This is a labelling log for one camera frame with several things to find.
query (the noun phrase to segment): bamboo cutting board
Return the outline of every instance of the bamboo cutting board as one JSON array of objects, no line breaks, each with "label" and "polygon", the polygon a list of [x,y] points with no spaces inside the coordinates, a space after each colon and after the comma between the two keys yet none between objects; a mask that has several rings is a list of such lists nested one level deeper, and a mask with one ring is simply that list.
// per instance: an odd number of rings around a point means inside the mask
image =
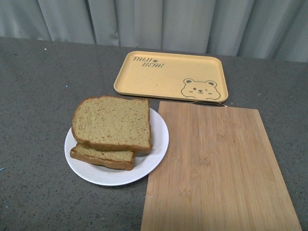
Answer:
[{"label": "bamboo cutting board", "polygon": [[142,231],[299,231],[258,110],[161,102],[169,147]]}]

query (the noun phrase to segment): white plate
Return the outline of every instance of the white plate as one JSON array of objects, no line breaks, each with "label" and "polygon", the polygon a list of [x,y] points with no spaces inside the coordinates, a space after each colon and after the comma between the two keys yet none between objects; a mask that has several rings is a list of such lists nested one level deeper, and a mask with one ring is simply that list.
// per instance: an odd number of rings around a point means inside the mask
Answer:
[{"label": "white plate", "polygon": [[166,123],[152,108],[150,108],[150,124],[152,151],[149,154],[136,153],[135,167],[131,171],[92,165],[71,158],[70,150],[77,144],[71,128],[68,131],[64,144],[66,160],[77,175],[94,184],[116,186],[139,180],[158,166],[164,158],[169,144],[169,132]]}]

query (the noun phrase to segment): bread slice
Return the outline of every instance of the bread slice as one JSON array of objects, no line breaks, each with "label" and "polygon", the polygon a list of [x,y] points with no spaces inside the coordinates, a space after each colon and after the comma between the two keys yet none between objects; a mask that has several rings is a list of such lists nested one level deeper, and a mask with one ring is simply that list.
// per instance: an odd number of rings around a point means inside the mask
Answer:
[{"label": "bread slice", "polygon": [[73,115],[72,133],[77,142],[93,148],[149,153],[150,102],[113,96],[87,98]]},{"label": "bread slice", "polygon": [[71,158],[115,169],[134,168],[135,153],[131,151],[104,151],[91,148],[80,143],[70,151]]}]

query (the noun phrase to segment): white curtain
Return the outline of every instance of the white curtain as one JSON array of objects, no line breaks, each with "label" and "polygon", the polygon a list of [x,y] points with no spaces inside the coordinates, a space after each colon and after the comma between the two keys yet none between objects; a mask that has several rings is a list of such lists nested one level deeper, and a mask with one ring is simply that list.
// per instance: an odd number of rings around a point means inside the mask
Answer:
[{"label": "white curtain", "polygon": [[0,36],[308,62],[308,0],[1,0]]}]

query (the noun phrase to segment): bear face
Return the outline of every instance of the bear face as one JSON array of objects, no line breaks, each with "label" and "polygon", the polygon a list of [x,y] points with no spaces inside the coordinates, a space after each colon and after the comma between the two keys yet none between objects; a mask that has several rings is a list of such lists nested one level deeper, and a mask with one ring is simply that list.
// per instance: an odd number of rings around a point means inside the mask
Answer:
[{"label": "bear face", "polygon": [[220,93],[216,89],[217,83],[212,80],[201,82],[187,78],[184,83],[181,93],[187,98],[202,100],[217,100],[220,98]]}]

